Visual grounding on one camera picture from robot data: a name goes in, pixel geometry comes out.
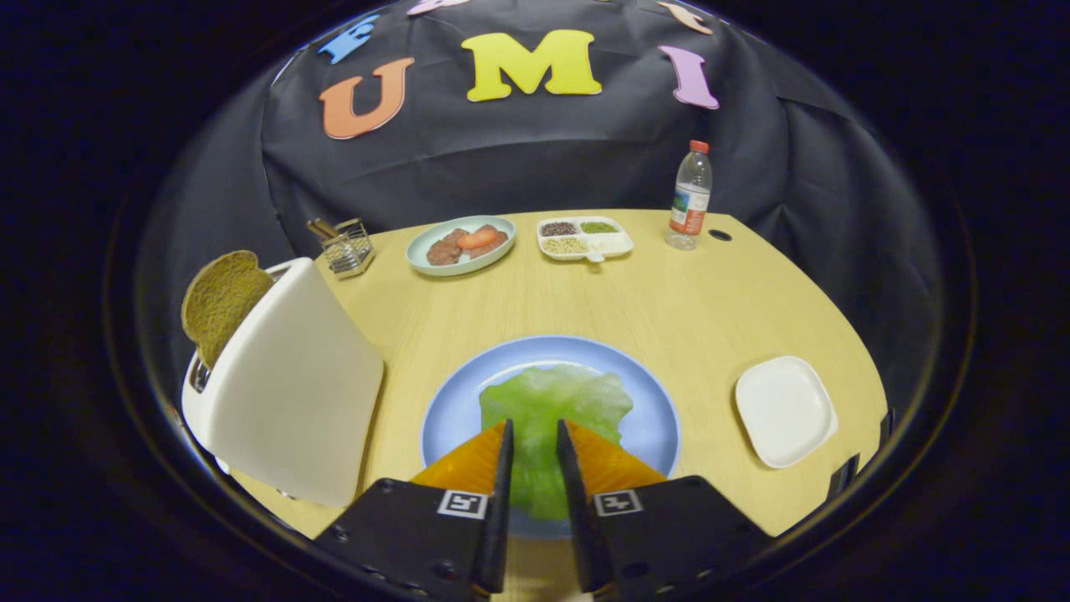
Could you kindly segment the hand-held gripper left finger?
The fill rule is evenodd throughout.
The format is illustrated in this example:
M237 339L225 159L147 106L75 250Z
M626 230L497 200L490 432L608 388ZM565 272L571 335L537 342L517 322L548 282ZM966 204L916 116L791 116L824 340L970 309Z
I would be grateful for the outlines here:
M378 597L487 601L503 590L511 476L506 419L409 481L374 481L314 544Z

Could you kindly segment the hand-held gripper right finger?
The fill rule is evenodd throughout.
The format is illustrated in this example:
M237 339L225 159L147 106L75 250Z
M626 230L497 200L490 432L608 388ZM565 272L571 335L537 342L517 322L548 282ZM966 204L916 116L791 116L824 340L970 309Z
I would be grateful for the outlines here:
M557 421L574 560L596 601L732 595L771 536L699 476L668 479L591 428Z

